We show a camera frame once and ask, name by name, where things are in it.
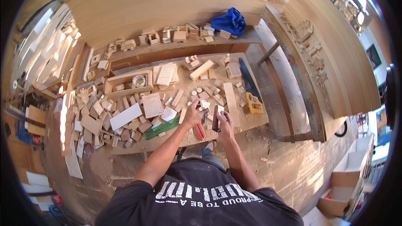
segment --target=man's right hand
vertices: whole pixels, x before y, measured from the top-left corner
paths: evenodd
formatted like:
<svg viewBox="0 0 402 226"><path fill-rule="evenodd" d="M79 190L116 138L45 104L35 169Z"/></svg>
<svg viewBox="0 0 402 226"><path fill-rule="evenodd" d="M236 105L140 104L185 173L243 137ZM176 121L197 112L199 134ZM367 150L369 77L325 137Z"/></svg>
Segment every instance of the man's right hand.
<svg viewBox="0 0 402 226"><path fill-rule="evenodd" d="M216 118L221 122L221 131L218 133L218 139L221 143L226 144L234 140L233 119L226 111L221 111L216 114Z"/></svg>

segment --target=wooden workbench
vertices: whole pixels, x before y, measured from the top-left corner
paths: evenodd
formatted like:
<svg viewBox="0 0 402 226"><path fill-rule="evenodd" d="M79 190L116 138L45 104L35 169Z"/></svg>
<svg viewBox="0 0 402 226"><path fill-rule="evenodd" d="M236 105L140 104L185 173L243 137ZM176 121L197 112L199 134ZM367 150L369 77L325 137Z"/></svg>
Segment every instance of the wooden workbench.
<svg viewBox="0 0 402 226"><path fill-rule="evenodd" d="M318 84L313 83L310 77L310 67L302 59L305 56L299 51L298 46L294 42L292 36L288 33L286 24L280 18L283 7L280 5L268 4L263 12L263 20L268 25L277 42L281 46L284 54L288 58L289 64L295 75L300 91L303 96L303 101L309 118L311 130L305 134L294 134L293 124L290 118L290 107L285 97L282 85L276 74L276 71L269 60L269 56L265 56L265 62L270 69L270 72L275 80L278 88L285 113L288 116L287 122L291 135L285 136L284 141L295 142L301 140L314 140L322 143L328 141L335 132L344 123L347 117L334 119L331 111L328 110L324 94Z"/></svg>
<svg viewBox="0 0 402 226"><path fill-rule="evenodd" d="M159 31L159 36L162 37L162 31ZM132 67L139 64L147 64L155 61L166 60L171 58L187 57L194 54L213 54L213 53L245 53L249 48L250 44L259 44L263 51L262 41L255 31L253 26L247 26L246 32L240 37L234 39L225 39L219 35L214 37L215 41L213 43L207 43L205 40L191 41L187 40L185 43L160 43L154 46L139 46L138 37L134 40L137 42L137 47L134 50L128 50L127 52L122 52L119 49L117 52L113 53L109 58L111 62L110 71L113 73L114 70ZM80 84L85 83L82 80L84 73L84 68L90 47L86 44L82 54L79 58L77 67L77 74L74 76L73 86L76 87ZM107 47L100 48L94 51L94 56L96 54L101 54L103 60L103 54L107 51ZM102 76L108 76L108 70L97 70L95 69L95 77L97 79Z"/></svg>
<svg viewBox="0 0 402 226"><path fill-rule="evenodd" d="M219 59L222 58L222 54L219 55L208 55L208 56L203 56L200 55L198 58L200 60L200 62L204 63L207 60L211 60L215 62L215 65L212 68L218 68L221 67L218 64ZM244 62L247 66L247 68L249 69L249 72L251 74L251 77L254 80L254 83L257 86L257 89L259 91L257 82L254 78L254 74L251 71L251 67L247 61L246 56L244 55L244 53L232 53L230 54L230 60L231 62L238 62L238 58L243 58ZM160 92L164 92L166 93L166 100L169 97L174 98L176 96L176 93L178 92L179 89L184 90L184 93L182 95L182 97L180 98L180 101L178 103L178 106L182 107L182 108L187 108L187 103L189 101L191 101L190 99L190 95L191 92L193 90L195 90L195 88L197 87L204 87L204 86L208 86L211 87L214 85L214 81L215 79L209 79L209 80L191 80L190 79L190 71L185 67L184 65L184 60L180 60L177 62L174 62L176 64L178 64L178 76L180 78L180 82L176 84L176 88L174 90L158 90ZM142 68L140 69L140 71L143 70L152 70L152 67L147 67L147 68ZM238 82L242 82L244 85L244 81L243 79L233 79L230 80L228 78L226 79L222 79L223 83L227 83L227 82L232 82L233 85L235 85ZM249 109L248 107L244 107L241 108L240 107L240 103L242 101L245 100L245 94L240 94L237 90L236 87L234 87L234 92L236 95L236 103L238 105L238 113L239 113L239 118L240 118L240 127L235 128L235 133L239 133L241 131L245 131L245 130L249 130L261 125L264 125L266 123L268 123L268 116L267 116L267 111L265 110L264 107L264 114L250 114L249 113ZM211 103L210 109L214 110L214 107L216 105L216 101L213 97L209 97L207 98L207 100ZM218 134L216 132L214 132L213 130L208 130L207 129L207 125L211 125L212 121L205 119L205 125L204 125L204 132L205 132L205 138L203 141L209 141L209 140L213 140L218 138ZM108 154L134 154L134 153L142 153L142 152L150 152L150 151L154 151L155 149L157 149L167 138L169 138L169 135L171 135L174 130L176 128L173 128L169 131L166 132L166 135L163 137L155 137L152 138L150 140L145 140L144 138L142 138L139 142L135 143L131 148L125 148L125 147L116 147L116 148L112 148L112 147L102 147L99 150L103 150L105 153ZM198 136L197 136L197 132L194 130L193 133L187 133L187 135L185 136L184 140L182 141L182 143L180 144L180 147L183 146L190 146L190 145L194 145L197 143L201 143L203 142L201 140L199 140Z"/></svg>

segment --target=shoe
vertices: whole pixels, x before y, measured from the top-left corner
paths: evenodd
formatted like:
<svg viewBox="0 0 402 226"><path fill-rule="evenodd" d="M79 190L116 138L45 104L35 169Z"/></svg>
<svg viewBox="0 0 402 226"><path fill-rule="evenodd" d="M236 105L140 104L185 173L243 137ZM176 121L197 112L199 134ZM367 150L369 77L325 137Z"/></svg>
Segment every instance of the shoe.
<svg viewBox="0 0 402 226"><path fill-rule="evenodd" d="M211 151L214 151L215 147L216 147L216 140L210 140L205 148L209 148Z"/></svg>

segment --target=concrete floor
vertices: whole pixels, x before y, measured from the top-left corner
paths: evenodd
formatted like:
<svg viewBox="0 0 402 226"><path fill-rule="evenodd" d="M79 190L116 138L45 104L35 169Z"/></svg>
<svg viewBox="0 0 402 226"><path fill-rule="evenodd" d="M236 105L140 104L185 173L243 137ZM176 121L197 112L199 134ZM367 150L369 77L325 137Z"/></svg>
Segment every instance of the concrete floor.
<svg viewBox="0 0 402 226"><path fill-rule="evenodd" d="M264 22L257 27L264 46L268 50L275 39ZM348 122L348 132L342 137L332 137L322 144L304 141L294 144L281 142L281 136L289 135L283 106L266 65L257 66L262 57L258 45L251 45L246 57L253 69L261 90L270 123L236 134L236 140L245 159L255 170L263 187L272 187L284 201L301 216L312 209L329 185L332 170L357 138L356 120ZM278 48L271 60L284 86L291 107L295 132L308 131L308 118L296 80L285 55ZM66 210L81 223L93 224L98 212L108 203L116 187L125 185L135 177L138 169L150 153L130 155L104 155L95 151L88 158L79 159L83 180L69 176L64 158L60 154L59 118L53 115L51 104L47 122L49 137L45 140L42 160L53 188L61 195ZM184 156L201 157L206 143L188 147ZM223 147L218 144L215 154L228 168Z"/></svg>

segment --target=green ruler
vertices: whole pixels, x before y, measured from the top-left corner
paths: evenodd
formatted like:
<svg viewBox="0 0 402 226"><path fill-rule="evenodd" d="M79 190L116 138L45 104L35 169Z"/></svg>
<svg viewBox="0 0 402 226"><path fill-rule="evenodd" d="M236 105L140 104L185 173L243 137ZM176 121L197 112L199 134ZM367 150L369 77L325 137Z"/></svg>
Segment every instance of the green ruler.
<svg viewBox="0 0 402 226"><path fill-rule="evenodd" d="M151 130L146 131L146 132L144 133L144 138L145 138L146 140L149 140L149 139L152 139L152 138L154 138L154 137L157 137L158 134L160 134L160 133L166 132L166 131L168 131L168 130L170 130L170 129L172 129L172 128L177 127L177 126L178 126L178 121L179 121L179 119L180 119L180 116L177 116L176 118L171 119L171 120L168 121L168 122L165 122L165 123L163 123L163 124L160 124L159 126L157 126L157 127L154 128L154 129L151 129Z"/></svg>

